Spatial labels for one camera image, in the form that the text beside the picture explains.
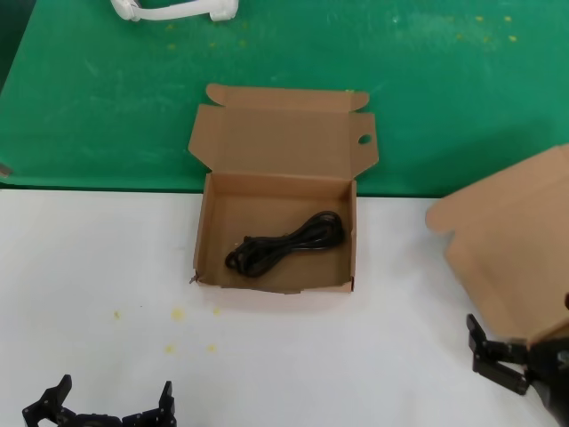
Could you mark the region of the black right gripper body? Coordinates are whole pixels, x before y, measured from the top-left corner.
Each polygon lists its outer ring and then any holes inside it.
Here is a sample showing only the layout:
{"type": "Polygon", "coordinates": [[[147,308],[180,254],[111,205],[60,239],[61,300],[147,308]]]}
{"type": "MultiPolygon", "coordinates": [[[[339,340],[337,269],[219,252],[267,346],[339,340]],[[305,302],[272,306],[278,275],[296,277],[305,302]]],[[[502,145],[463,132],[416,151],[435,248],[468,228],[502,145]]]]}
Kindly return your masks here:
{"type": "Polygon", "coordinates": [[[529,349],[530,384],[559,426],[568,426],[568,338],[538,342],[529,349]]]}

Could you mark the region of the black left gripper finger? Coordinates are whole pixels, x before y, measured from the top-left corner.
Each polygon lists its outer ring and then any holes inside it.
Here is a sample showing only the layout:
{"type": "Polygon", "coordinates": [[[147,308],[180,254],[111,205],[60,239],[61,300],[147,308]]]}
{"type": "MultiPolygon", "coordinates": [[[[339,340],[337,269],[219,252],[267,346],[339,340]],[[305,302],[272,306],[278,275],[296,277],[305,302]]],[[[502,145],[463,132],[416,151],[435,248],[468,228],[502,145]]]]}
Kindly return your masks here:
{"type": "Polygon", "coordinates": [[[166,381],[158,407],[122,419],[124,427],[176,427],[172,382],[166,381]]]}
{"type": "Polygon", "coordinates": [[[54,425],[60,425],[58,417],[62,414],[63,403],[71,388],[71,375],[63,375],[56,386],[46,389],[38,401],[22,410],[25,425],[27,427],[38,427],[43,420],[48,420],[54,425]]]}

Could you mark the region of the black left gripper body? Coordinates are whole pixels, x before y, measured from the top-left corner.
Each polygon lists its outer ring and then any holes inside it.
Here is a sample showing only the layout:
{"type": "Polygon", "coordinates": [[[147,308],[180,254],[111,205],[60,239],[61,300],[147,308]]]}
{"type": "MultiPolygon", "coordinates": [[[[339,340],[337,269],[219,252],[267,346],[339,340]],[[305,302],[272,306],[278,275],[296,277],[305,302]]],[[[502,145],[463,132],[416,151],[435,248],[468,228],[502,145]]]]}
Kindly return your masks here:
{"type": "Polygon", "coordinates": [[[122,420],[112,415],[61,412],[56,416],[59,427],[122,427],[122,420]]]}

